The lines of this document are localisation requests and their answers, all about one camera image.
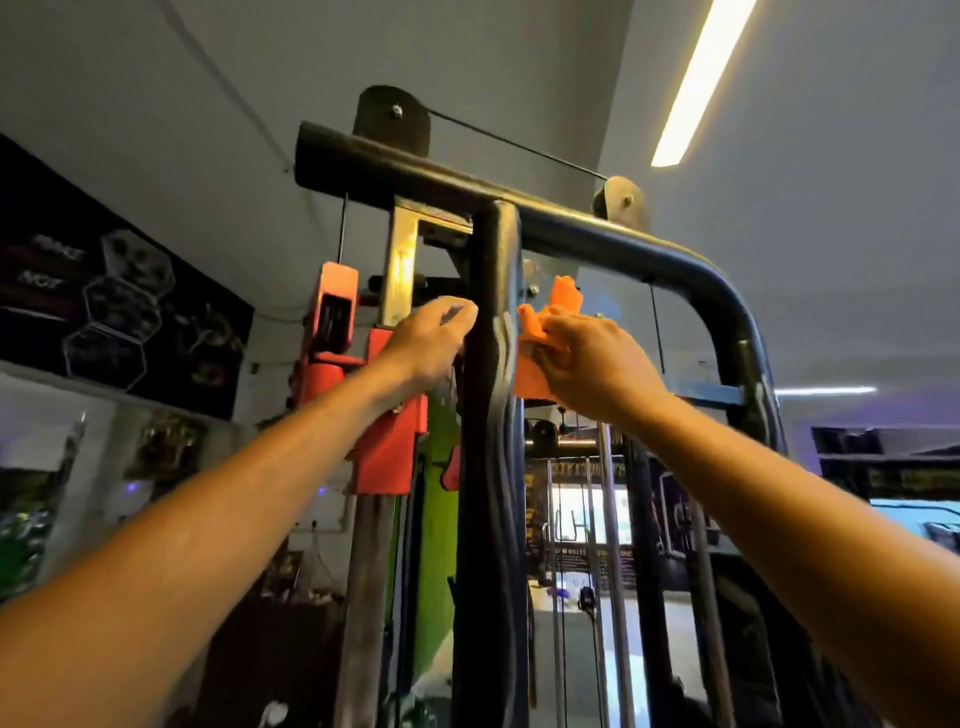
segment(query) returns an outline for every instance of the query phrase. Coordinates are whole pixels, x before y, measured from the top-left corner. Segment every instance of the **fluorescent light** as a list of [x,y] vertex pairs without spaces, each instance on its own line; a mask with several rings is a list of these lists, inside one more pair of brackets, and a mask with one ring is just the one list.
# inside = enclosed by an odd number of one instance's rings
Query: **fluorescent light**
[[775,389],[778,397],[839,397],[842,395],[871,395],[876,387],[788,387]]
[[756,0],[713,0],[651,165],[680,164]]

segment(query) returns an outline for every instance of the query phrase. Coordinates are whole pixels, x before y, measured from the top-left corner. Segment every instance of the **vertical steel post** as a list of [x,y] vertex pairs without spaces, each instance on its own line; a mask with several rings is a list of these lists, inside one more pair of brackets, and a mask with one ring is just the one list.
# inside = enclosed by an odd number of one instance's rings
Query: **vertical steel post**
[[[636,608],[640,620],[640,640],[643,643],[643,672],[647,682],[650,725],[651,728],[680,728],[674,708],[678,691],[673,686],[673,668],[670,664],[661,578],[663,565],[657,549],[650,461],[646,451],[630,438],[624,438],[623,454],[627,470],[630,531],[636,571]],[[666,521],[663,522],[663,529],[666,531]]]
[[707,519],[704,509],[693,497],[690,498],[690,520],[693,549],[697,555],[700,574],[700,598],[705,616],[704,632],[707,636],[709,672],[716,691],[717,705],[714,717],[719,728],[734,728],[736,718],[733,715],[730,672],[727,670],[727,655],[723,645],[723,626],[720,623],[720,607],[717,604],[716,584],[713,581],[713,564],[710,562]]
[[[413,303],[418,217],[403,207],[391,216],[378,324],[394,327]],[[384,610],[391,567],[394,496],[355,496],[347,577],[347,618],[337,679],[334,728],[375,728],[383,660]]]
[[587,509],[590,531],[587,534],[587,564],[590,569],[590,581],[593,582],[593,600],[596,602],[596,623],[593,631],[597,633],[599,654],[597,655],[597,679],[600,682],[600,728],[610,725],[610,701],[607,699],[607,648],[603,644],[603,603],[600,597],[600,560],[597,558],[596,519],[593,513],[593,477],[590,474],[590,458],[587,460]]
[[609,425],[597,423],[597,445],[600,448],[603,516],[607,527],[610,613],[613,624],[613,658],[616,663],[616,693],[620,702],[620,728],[634,728],[634,683],[630,674],[627,609],[623,602],[623,569],[620,567],[620,536],[617,533],[616,490],[613,488],[613,457]]
[[554,710],[556,712],[557,728],[564,728],[566,715],[566,695],[564,694],[564,669],[562,648],[560,645],[560,612],[557,609],[557,522],[554,521],[555,510],[553,502],[553,460],[546,461],[546,508],[548,518],[546,522],[547,561],[550,564],[550,593],[553,604],[553,692]]
[[525,726],[523,434],[513,396],[522,277],[513,205],[479,211],[467,255],[468,296],[479,312],[464,355],[452,724]]

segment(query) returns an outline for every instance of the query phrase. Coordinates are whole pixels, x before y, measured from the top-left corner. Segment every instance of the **green panel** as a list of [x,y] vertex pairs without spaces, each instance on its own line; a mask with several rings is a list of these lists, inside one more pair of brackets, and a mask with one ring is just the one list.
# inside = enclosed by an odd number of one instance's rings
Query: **green panel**
[[446,578],[457,570],[457,506],[459,494],[440,484],[450,451],[460,442],[454,414],[430,397],[429,434],[423,444],[427,469],[423,496],[423,536],[417,632],[414,641],[414,680],[430,667],[446,633],[453,627],[453,599]]

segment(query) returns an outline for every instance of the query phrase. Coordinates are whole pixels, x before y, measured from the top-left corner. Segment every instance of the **hexagon graphic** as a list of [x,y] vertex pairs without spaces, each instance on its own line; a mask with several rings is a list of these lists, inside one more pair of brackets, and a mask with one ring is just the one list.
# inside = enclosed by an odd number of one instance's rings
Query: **hexagon graphic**
[[133,231],[119,230],[100,238],[107,274],[125,280],[157,298],[174,287],[170,256]]
[[84,288],[90,321],[139,342],[153,336],[162,325],[156,299],[115,278],[99,278]]
[[143,347],[136,341],[88,324],[63,339],[67,376],[124,392],[147,373]]

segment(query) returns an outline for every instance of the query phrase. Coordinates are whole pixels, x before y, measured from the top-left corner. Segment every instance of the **curved black bar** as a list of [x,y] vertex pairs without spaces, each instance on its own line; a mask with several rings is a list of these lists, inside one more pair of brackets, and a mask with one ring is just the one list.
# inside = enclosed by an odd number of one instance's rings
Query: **curved black bar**
[[522,281],[516,208],[493,202],[480,210],[468,251],[468,296],[479,312],[464,348],[451,725],[525,726],[523,413],[514,397]]
[[674,291],[686,298],[710,333],[723,384],[742,387],[745,407],[730,424],[780,452],[786,444],[770,366],[756,322],[740,295],[705,258],[642,232],[484,182],[396,149],[304,122],[297,184],[336,197],[392,209],[396,197],[475,216],[497,200],[515,206],[523,247],[563,256]]

